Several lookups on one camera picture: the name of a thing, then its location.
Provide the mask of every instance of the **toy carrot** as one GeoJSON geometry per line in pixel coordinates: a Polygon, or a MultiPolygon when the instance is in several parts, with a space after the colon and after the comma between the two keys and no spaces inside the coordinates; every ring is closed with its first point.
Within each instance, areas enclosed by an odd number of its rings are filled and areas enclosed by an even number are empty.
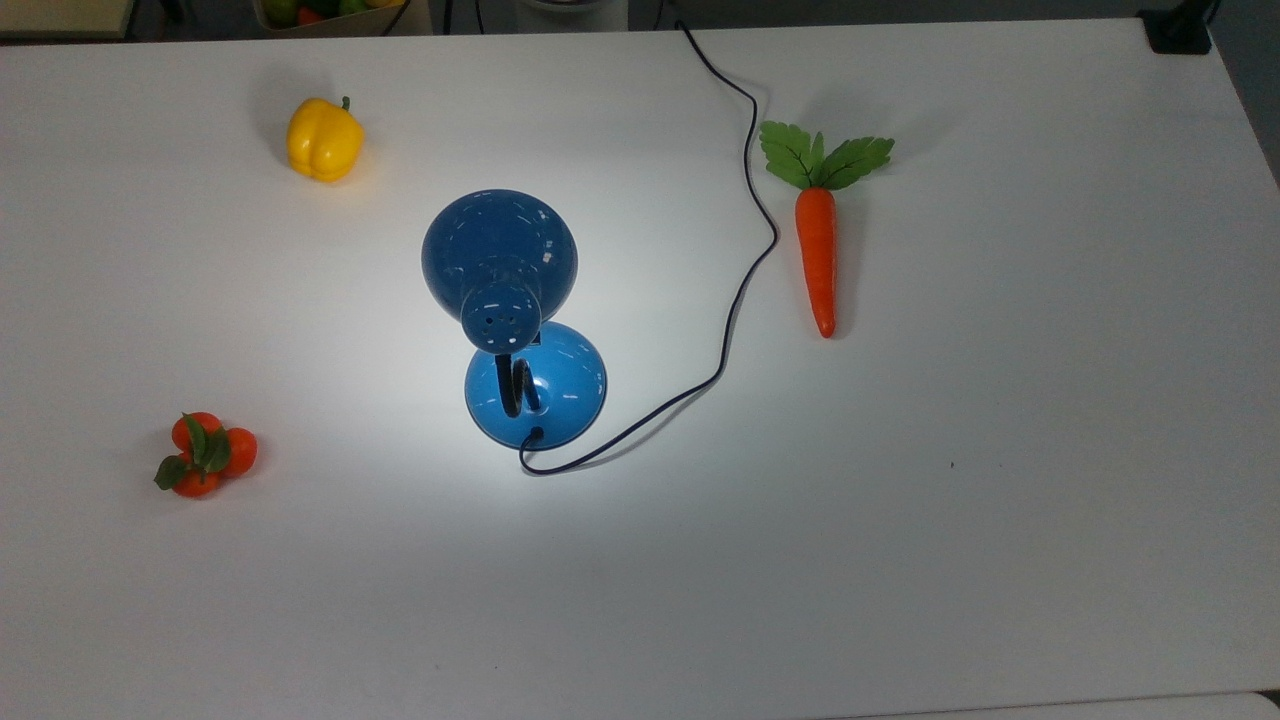
{"type": "Polygon", "coordinates": [[[888,163],[893,141],[883,137],[846,140],[827,155],[822,133],[813,141],[796,126],[760,123],[765,169],[800,188],[796,197],[796,234],[809,288],[809,305],[822,337],[836,332],[836,199],[833,190],[888,163]]]}

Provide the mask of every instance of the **power cord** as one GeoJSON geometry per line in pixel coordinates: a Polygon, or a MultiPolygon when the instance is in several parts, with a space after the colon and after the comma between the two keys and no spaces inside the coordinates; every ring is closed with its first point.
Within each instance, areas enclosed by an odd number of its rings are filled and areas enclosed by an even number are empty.
{"type": "MultiPolygon", "coordinates": [[[[401,9],[396,13],[396,17],[392,18],[392,22],[387,23],[387,27],[383,28],[381,37],[387,37],[388,35],[390,35],[392,29],[396,27],[396,23],[398,23],[399,19],[402,17],[404,17],[404,10],[408,9],[408,4],[412,3],[412,1],[413,0],[404,0],[403,3],[401,3],[401,9]]],[[[444,35],[448,35],[448,33],[449,33],[449,31],[445,28],[444,35]]]]}
{"type": "Polygon", "coordinates": [[[663,413],[669,410],[672,406],[700,392],[704,392],[709,389],[712,386],[714,386],[724,374],[724,368],[728,365],[728,350],[733,337],[733,325],[737,322],[737,314],[742,306],[742,299],[746,296],[746,286],[751,282],[751,277],[755,275],[756,268],[759,268],[760,264],[764,263],[764,259],[768,258],[769,254],[773,252],[773,249],[777,247],[778,245],[778,225],[777,223],[773,222],[773,217],[769,215],[769,211],[764,208],[764,202],[760,201],[760,196],[755,192],[755,183],[751,181],[751,143],[755,140],[755,126],[756,122],[759,120],[760,105],[755,100],[754,95],[742,90],[733,81],[724,77],[724,74],[721,73],[716,68],[716,65],[712,64],[709,59],[707,59],[707,55],[703,53],[703,49],[699,47],[698,41],[694,40],[694,35],[689,31],[689,26],[686,26],[684,20],[678,19],[676,20],[676,29],[685,33],[685,38],[689,40],[689,45],[694,49],[694,53],[698,54],[698,59],[703,61],[703,65],[705,65],[707,69],[713,76],[716,76],[716,79],[731,87],[733,91],[746,97],[751,102],[751,124],[750,128],[746,131],[746,142],[742,143],[742,176],[746,178],[746,190],[751,193],[751,201],[755,202],[755,208],[760,211],[760,215],[764,218],[764,222],[769,224],[769,231],[772,232],[773,237],[769,241],[768,247],[765,247],[764,251],[760,252],[759,256],[756,256],[755,261],[751,263],[751,266],[748,268],[746,274],[742,277],[742,282],[739,283],[737,286],[737,292],[733,295],[733,302],[730,304],[728,316],[724,320],[724,334],[723,340],[721,341],[719,364],[716,366],[716,372],[712,373],[709,378],[686,389],[685,392],[681,392],[680,395],[672,397],[671,400],[663,402],[653,411],[650,411],[648,415],[632,423],[631,427],[613,436],[613,438],[607,441],[604,445],[596,447],[595,450],[588,452],[586,455],[576,460],[571,460],[563,465],[557,465],[556,468],[540,469],[540,468],[534,468],[529,464],[529,460],[526,457],[526,455],[530,452],[529,446],[538,442],[544,436],[543,429],[535,427],[532,430],[530,430],[529,437],[526,437],[525,441],[520,443],[520,465],[525,469],[526,473],[534,475],[554,475],[557,473],[572,470],[573,468],[577,468],[584,462],[594,460],[595,457],[599,457],[600,454],[605,452],[611,447],[626,439],[631,433],[646,425],[658,415],[662,415],[663,413]]]}

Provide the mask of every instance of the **green leaf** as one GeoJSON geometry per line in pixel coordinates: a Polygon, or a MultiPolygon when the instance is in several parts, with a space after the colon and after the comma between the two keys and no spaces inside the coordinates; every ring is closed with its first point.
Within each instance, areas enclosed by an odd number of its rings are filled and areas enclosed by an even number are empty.
{"type": "Polygon", "coordinates": [[[182,421],[187,424],[187,434],[191,436],[191,461],[195,465],[206,462],[205,455],[209,452],[209,434],[195,418],[183,413],[182,421]]]}
{"type": "Polygon", "coordinates": [[[883,137],[846,140],[822,163],[822,187],[841,190],[888,163],[893,141],[883,137]]]}
{"type": "Polygon", "coordinates": [[[173,486],[178,484],[178,480],[187,474],[187,462],[178,457],[177,455],[170,455],[160,461],[160,469],[156,470],[156,486],[160,489],[173,489],[173,486]]]}
{"type": "Polygon", "coordinates": [[[768,160],[765,170],[801,190],[813,184],[812,174],[815,169],[810,161],[813,146],[805,131],[796,126],[765,120],[760,123],[760,150],[768,160]]]}
{"type": "Polygon", "coordinates": [[[809,149],[809,184],[820,184],[822,161],[827,159],[827,152],[822,145],[822,133],[814,133],[813,147],[809,149]]]}
{"type": "Polygon", "coordinates": [[[232,442],[227,439],[227,428],[218,428],[209,436],[209,452],[205,457],[206,473],[221,473],[232,461],[232,442]]]}

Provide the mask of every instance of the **blue desk lamp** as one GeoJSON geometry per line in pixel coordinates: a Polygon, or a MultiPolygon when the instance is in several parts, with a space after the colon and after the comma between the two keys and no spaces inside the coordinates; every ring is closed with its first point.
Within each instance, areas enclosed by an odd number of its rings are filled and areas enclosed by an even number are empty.
{"type": "Polygon", "coordinates": [[[436,302],[476,346],[465,395],[493,439],[547,450],[580,436],[604,405],[600,354],[548,322],[577,277],[577,246],[545,202],[513,190],[460,197],[422,241],[422,275],[436,302]]]}

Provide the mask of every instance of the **lamp arm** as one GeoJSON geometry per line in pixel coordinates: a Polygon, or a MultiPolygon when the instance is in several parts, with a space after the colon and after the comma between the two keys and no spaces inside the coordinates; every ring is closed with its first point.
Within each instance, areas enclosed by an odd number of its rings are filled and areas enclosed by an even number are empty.
{"type": "Polygon", "coordinates": [[[524,357],[512,363],[511,354],[493,356],[498,369],[498,396],[502,398],[502,410],[508,418],[520,416],[521,398],[529,405],[529,410],[538,411],[541,404],[538,400],[538,388],[534,387],[534,374],[529,369],[529,361],[524,357]]]}

